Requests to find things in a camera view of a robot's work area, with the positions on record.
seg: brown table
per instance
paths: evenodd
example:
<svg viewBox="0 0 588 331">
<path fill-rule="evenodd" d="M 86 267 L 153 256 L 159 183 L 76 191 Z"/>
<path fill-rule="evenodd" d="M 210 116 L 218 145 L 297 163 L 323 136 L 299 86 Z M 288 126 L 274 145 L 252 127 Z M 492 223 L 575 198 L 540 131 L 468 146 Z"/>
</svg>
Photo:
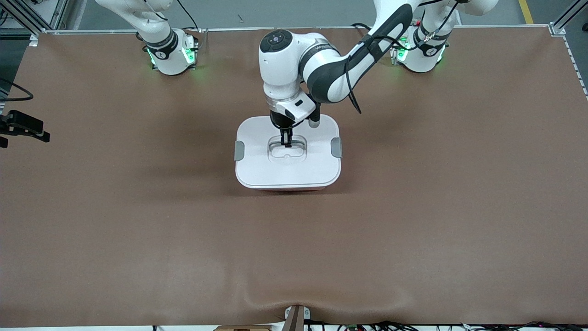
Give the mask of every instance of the brown table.
<svg viewBox="0 0 588 331">
<path fill-rule="evenodd" d="M 351 29 L 322 31 L 341 51 Z M 0 151 L 0 325 L 588 323 L 588 102 L 546 27 L 456 29 L 441 64 L 385 58 L 348 101 L 342 174 L 263 193 L 234 174 L 268 113 L 266 31 L 211 32 L 152 71 L 133 35 L 42 35 L 12 103 L 49 144 Z"/>
</svg>

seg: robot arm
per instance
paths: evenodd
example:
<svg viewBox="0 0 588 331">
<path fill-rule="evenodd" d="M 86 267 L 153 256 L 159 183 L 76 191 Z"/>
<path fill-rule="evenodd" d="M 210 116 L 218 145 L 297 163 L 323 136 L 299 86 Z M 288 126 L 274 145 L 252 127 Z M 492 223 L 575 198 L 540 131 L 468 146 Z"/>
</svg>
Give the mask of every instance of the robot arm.
<svg viewBox="0 0 588 331">
<path fill-rule="evenodd" d="M 431 10 L 428 17 L 432 22 L 438 21 L 439 15 L 447 15 L 446 6 L 455 1 L 461 4 L 471 1 L 476 5 L 470 10 L 473 14 L 485 14 L 498 0 L 440 0 L 431 4 L 438 10 Z M 309 118 L 311 127 L 318 126 L 315 122 L 318 117 L 314 114 L 318 104 L 336 103 L 347 97 L 349 87 L 352 89 L 392 46 L 393 41 L 388 38 L 399 39 L 410 27 L 415 9 L 424 2 L 428 1 L 374 0 L 376 22 L 373 28 L 342 56 L 317 33 L 299 35 L 277 30 L 264 37 L 259 46 L 263 90 L 270 106 L 270 117 L 280 129 L 284 145 L 289 143 L 292 128 L 303 120 Z M 426 48 L 429 41 L 436 42 L 433 34 L 423 38 L 420 47 Z M 302 81 L 306 82 L 310 96 L 302 91 Z"/>
<path fill-rule="evenodd" d="M 96 0 L 129 22 L 147 45 L 153 64 L 166 75 L 177 75 L 196 62 L 194 37 L 172 29 L 160 13 L 172 0 Z"/>
</svg>

